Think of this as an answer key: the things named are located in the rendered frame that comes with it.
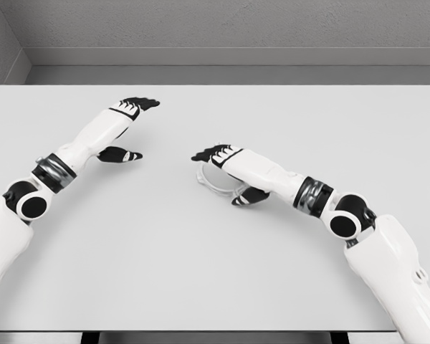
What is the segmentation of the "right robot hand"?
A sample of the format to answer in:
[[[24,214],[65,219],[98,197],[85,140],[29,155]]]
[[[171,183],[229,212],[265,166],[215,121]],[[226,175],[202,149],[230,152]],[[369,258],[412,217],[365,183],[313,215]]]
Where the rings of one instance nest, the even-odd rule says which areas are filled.
[[[282,200],[295,200],[302,178],[293,175],[277,163],[246,148],[220,144],[196,153],[193,161],[203,161],[220,168],[230,176],[246,183],[248,188],[231,202],[234,206],[256,204],[277,194]]]

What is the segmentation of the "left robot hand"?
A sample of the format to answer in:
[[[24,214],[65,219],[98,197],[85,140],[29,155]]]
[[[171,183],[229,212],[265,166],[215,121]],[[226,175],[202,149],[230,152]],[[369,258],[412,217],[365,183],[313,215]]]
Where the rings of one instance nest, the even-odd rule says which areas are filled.
[[[101,111],[70,144],[69,152],[74,154],[70,165],[82,166],[93,156],[106,163],[125,163],[141,159],[141,153],[115,147],[112,143],[126,132],[141,113],[159,105],[160,102],[154,99],[130,97]]]

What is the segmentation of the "white PVC pipe clamp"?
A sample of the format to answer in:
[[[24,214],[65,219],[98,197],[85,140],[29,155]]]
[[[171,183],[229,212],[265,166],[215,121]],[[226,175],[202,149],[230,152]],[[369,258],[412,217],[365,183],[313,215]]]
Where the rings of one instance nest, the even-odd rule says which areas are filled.
[[[196,180],[219,196],[239,196],[247,185],[222,169],[205,162],[200,162],[196,170]]]

